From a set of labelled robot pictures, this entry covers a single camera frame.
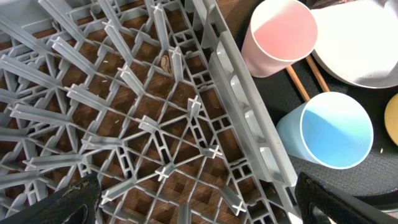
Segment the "white plate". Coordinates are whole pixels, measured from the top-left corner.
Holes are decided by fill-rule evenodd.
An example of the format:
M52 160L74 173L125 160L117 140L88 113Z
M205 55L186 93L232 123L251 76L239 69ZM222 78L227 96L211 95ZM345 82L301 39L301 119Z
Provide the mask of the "white plate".
M398 85L398 0L360 0L312 13L313 55L335 78L366 88Z

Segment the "plastic cup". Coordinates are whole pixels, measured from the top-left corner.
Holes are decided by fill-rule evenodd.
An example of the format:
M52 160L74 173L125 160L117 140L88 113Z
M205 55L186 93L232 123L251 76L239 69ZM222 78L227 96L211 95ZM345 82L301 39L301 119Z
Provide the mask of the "plastic cup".
M253 12L241 53L252 76L267 77L308 56L317 35L317 23L304 4L266 0Z
M284 116L277 125L288 154L333 169L361 163L373 143L364 108L342 93L321 93Z

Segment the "wooden chopstick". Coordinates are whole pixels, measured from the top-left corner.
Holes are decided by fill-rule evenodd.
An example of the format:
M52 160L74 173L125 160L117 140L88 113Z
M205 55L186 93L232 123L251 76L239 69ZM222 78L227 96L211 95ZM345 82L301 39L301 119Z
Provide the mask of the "wooden chopstick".
M294 71L293 67L289 65L287 68L287 73L290 75L291 79L294 82L294 85L297 87L298 91L301 94L301 97L304 99L304 101L308 102L310 101L310 96L308 95L307 91L305 91L305 88L303 84L301 83L300 79L298 78L296 72Z
M321 73L319 72L317 65L315 65L315 62L312 60L311 55L308 55L305 59L306 59L307 63L310 65L310 68L311 68L313 74L315 75L315 78L317 78L318 83L321 86L322 90L324 92L330 91L328 85L326 84Z
M312 60L311 55L308 55L305 59L306 59L307 63L310 65L310 68L311 68L313 74L315 75L315 78L317 78L317 81L318 81L319 85L321 86L321 89L324 92L330 91L328 85L326 84L321 73L319 72L317 65L315 65L315 62ZM300 92L301 97L304 99L304 101L306 101L306 102L310 101L311 98L308 95L307 91L305 91L305 88L304 88L303 84L301 83L300 79L298 78L293 67L290 65L286 68L286 70L287 70L287 73L290 75L291 79L293 80L294 85Z

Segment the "gray plastic dish rack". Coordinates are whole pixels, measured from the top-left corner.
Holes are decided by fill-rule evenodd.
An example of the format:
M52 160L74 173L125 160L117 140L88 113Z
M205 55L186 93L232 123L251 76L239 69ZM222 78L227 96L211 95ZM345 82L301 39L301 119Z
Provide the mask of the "gray plastic dish rack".
M185 24L178 32L169 18L169 12L175 11ZM123 25L142 16L146 20L140 27ZM157 37L149 35L152 25ZM103 38L89 38L99 30L104 30ZM126 36L134 43L128 43ZM153 60L138 57L141 47L148 44L160 49ZM98 49L96 59L81 53L86 46ZM124 62L114 75L100 71L109 63L108 54ZM169 71L159 65L164 55L170 60ZM195 57L203 70L189 68L188 61ZM148 68L144 80L135 74L132 64ZM63 79L72 67L84 79L66 85ZM154 95L149 87L155 76L172 80L171 90L163 97ZM300 222L294 197L296 173L215 0L147 0L142 4L130 0L1 1L0 81L0 220L64 188L76 173L79 178L94 172L101 183L104 179L115 183L102 185L97 223ZM92 93L90 84L101 83L108 84L107 95ZM179 85L190 86L195 96L176 103L173 97L180 94ZM121 88L132 90L136 97L130 105L124 104L125 111L112 106ZM213 99L205 98L208 90L215 91L224 113L209 115ZM58 112L49 109L53 98ZM160 102L160 114L150 116L147 111L137 117L142 101ZM98 111L85 126L73 116L81 105ZM111 137L97 132L108 113L120 118L104 124L120 125L119 133ZM180 121L186 121L180 136L166 130ZM203 122L209 124L207 130ZM137 131L127 133L133 123ZM226 131L233 133L231 138L241 150L237 158L229 156L233 146L220 140ZM191 141L187 133L193 136ZM44 134L46 140L39 138ZM142 151L133 149L143 136ZM174 149L167 142L170 137L178 143ZM70 151L59 148L61 138L68 139ZM177 159L178 151L184 151L182 145L198 151L197 155ZM158 158L149 151L157 152ZM101 164L95 163L93 158L102 152L108 155ZM114 160L119 162L121 175L110 169ZM221 166L226 170L221 182L205 178L209 161L216 161L209 169ZM146 168L155 169L141 175L145 162L153 164ZM195 163L196 174L182 168ZM48 175L59 169L66 173L58 178ZM159 182L157 187L143 184L153 179ZM167 187L167 180L179 179L192 188L177 183L173 192ZM248 181L251 190L245 184ZM132 197L132 191L138 194ZM140 197L149 198L144 211L139 210L145 201ZM124 206L136 200L136 210ZM159 211L172 211L171 218L157 218L154 213ZM226 220L225 214L237 219Z

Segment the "black surface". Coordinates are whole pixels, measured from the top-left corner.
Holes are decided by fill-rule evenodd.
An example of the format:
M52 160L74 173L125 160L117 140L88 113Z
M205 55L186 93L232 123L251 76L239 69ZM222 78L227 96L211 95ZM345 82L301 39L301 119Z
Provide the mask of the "black surface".
M397 224L398 220L302 172L295 189L304 224Z
M385 212L398 212L398 190L382 195L357 197L377 209Z
M236 38L239 48L243 44L250 16L248 15L243 22ZM322 92L305 60L295 63L293 68L310 97ZM290 156L296 172L308 172L351 195L380 195L398 190L398 146L392 142L384 126L384 110L388 101L398 93L398 87L378 90L355 87L333 78L319 65L318 68L331 91L353 97L368 112L374 129L374 143L371 152L362 163L346 170L329 169ZM268 78L254 78L254 82L275 125L283 116L304 102L286 70Z

